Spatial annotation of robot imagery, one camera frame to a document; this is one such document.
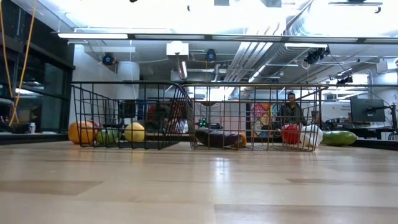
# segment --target colorful mural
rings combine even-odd
[[[251,108],[252,137],[272,137],[269,130],[277,128],[277,116],[282,104],[256,103]]]
[[[268,137],[268,127],[271,121],[271,105],[269,103],[256,103],[251,109],[252,137]]]

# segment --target wooden table surface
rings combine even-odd
[[[0,147],[0,223],[397,223],[398,152]]]

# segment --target computer monitor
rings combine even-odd
[[[354,99],[351,100],[353,122],[385,122],[384,102],[382,100]]]

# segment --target green vegetable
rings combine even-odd
[[[356,141],[357,136],[349,131],[323,132],[323,144],[328,146],[348,146]]]
[[[119,137],[117,131],[108,130],[108,134],[106,134],[106,132],[107,130],[98,131],[97,135],[95,136],[95,140],[98,144],[105,144],[105,141],[107,144],[118,141]]]

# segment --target cucumber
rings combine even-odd
[[[357,136],[349,131],[325,131],[322,143],[328,146],[348,146],[356,139]]]

